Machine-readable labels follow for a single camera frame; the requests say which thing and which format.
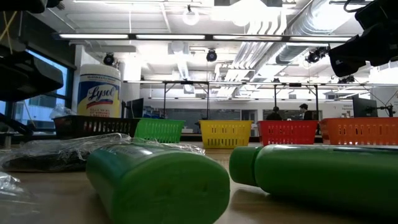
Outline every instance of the table surface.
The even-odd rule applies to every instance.
[[[231,150],[210,149],[206,154],[228,169]],[[9,223],[111,224],[84,172],[11,175],[19,178],[25,187],[38,196],[40,213],[17,217]],[[216,224],[365,222],[368,221],[364,218],[333,213],[327,209],[281,202],[259,188],[231,181],[229,206]]]

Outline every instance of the red basket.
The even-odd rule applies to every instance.
[[[313,144],[318,121],[259,121],[260,141],[269,144]]]
[[[398,145],[398,118],[328,118],[320,126],[324,144]]]

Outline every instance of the plastic basket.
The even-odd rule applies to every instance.
[[[77,115],[54,118],[55,131],[60,139],[82,138],[109,133],[123,133],[134,136],[138,122],[139,119]]]
[[[141,118],[134,137],[160,143],[179,143],[184,123],[185,121],[169,119]]]
[[[313,144],[318,121],[259,121],[260,142],[269,144]]]
[[[398,118],[328,118],[320,126],[324,144],[398,145]]]
[[[249,144],[252,121],[199,121],[205,149],[234,149]]]

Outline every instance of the disinfecting wipes container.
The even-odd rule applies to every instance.
[[[83,65],[80,68],[78,115],[118,118],[120,72],[106,65]]]

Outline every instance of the yellow basket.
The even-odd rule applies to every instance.
[[[199,121],[205,149],[234,149],[249,144],[252,121]]]

